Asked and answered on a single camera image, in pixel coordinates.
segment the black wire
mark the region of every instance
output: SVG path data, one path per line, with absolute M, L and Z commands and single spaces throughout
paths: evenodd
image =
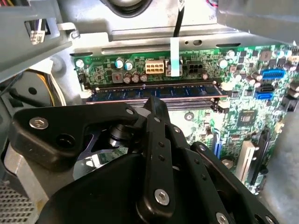
M 10 88 L 19 80 L 19 78 L 20 77 L 22 77 L 22 75 L 23 75 L 23 72 L 21 72 L 20 74 L 18 74 L 18 75 L 16 75 L 14 78 L 13 78 L 13 80 L 4 88 L 4 90 L 2 90 L 1 92 L 0 92 L 0 97 L 4 94 L 4 93 L 6 93 L 6 92 L 8 92 L 9 90 L 10 90 Z
M 178 37 L 179 31 L 182 26 L 184 11 L 185 11 L 185 7 L 183 7 L 181 11 L 178 11 L 178 18 L 177 18 L 176 27 L 174 28 L 173 37 Z
M 133 18 L 143 13 L 151 4 L 153 0 L 141 0 L 133 6 L 122 7 L 110 2 L 110 0 L 100 0 L 107 6 L 114 14 L 122 18 Z

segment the blue sata port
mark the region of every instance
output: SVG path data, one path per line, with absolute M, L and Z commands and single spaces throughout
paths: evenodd
M 255 99 L 268 99 L 268 100 L 272 100 L 274 94 L 273 92 L 255 92 L 254 94 L 254 98 Z
M 283 69 L 268 69 L 262 72 L 263 79 L 275 79 L 283 78 L 285 76 L 285 70 Z

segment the motherboard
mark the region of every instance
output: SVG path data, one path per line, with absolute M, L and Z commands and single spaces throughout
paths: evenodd
M 86 103 L 139 107 L 150 96 L 161 98 L 189 144 L 205 143 L 258 194 L 284 116 L 297 107 L 299 50 L 271 45 L 181 51 L 179 76 L 171 62 L 170 52 L 74 57 L 82 88 L 93 90 Z M 100 162 L 124 153 L 102 154 Z

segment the metal mesh grille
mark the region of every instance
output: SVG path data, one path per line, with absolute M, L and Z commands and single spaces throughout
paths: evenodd
M 33 203 L 14 190 L 0 184 L 0 223 L 29 224 L 36 216 Z

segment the silver screw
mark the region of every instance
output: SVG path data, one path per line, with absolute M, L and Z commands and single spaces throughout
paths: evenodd
M 266 216 L 266 219 L 270 224 L 274 224 L 273 220 L 269 216 Z
M 166 191 L 162 189 L 155 190 L 155 199 L 161 205 L 168 205 L 169 204 L 169 196 Z
M 126 112 L 128 112 L 129 114 L 133 114 L 134 112 L 131 111 L 130 109 L 127 109 Z
M 48 121 L 45 118 L 40 117 L 32 118 L 29 121 L 29 125 L 38 130 L 46 129 L 49 126 Z
M 173 129 L 177 132 L 177 133 L 180 133 L 181 132 L 181 130 L 178 128 L 178 127 L 173 127 Z
M 228 224 L 228 219 L 225 217 L 225 215 L 223 215 L 222 213 L 220 212 L 217 212 L 216 213 L 216 218 L 217 218 L 217 221 L 220 223 L 220 224 Z
M 206 150 L 206 148 L 204 148 L 202 145 L 200 145 L 199 147 L 200 147 L 200 149 L 201 149 L 202 151 L 205 151 L 205 150 Z

